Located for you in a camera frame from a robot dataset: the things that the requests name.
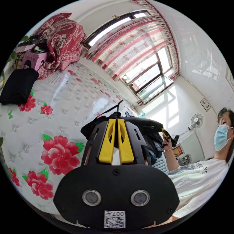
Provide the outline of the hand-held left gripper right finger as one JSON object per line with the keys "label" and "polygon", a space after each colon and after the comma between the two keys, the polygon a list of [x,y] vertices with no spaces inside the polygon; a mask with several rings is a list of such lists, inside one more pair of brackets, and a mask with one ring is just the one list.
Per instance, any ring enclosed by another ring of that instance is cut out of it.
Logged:
{"label": "hand-held left gripper right finger", "polygon": [[117,127],[120,163],[133,163],[134,155],[132,152],[125,121],[123,119],[118,119]]}

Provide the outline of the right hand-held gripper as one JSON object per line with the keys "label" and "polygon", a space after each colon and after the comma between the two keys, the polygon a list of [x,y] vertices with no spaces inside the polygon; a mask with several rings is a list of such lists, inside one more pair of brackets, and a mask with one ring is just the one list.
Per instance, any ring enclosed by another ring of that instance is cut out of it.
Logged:
{"label": "right hand-held gripper", "polygon": [[[170,139],[170,134],[163,128],[162,128],[162,133],[166,140]],[[178,140],[179,140],[179,135],[176,135],[174,138],[171,139],[172,147],[176,147]]]}

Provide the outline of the person's right hand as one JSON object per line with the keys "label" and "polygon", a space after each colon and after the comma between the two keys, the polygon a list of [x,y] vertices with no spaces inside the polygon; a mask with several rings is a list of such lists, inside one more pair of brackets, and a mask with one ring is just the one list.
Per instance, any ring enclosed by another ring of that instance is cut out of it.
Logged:
{"label": "person's right hand", "polygon": [[165,136],[163,136],[162,146],[165,152],[172,150],[171,138],[166,139]]}

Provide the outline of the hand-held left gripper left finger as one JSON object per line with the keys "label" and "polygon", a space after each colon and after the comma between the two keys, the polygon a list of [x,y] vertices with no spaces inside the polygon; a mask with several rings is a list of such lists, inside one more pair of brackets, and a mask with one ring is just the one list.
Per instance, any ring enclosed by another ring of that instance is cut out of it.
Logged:
{"label": "hand-held left gripper left finger", "polygon": [[116,119],[109,119],[99,154],[100,163],[112,163],[115,142]]}

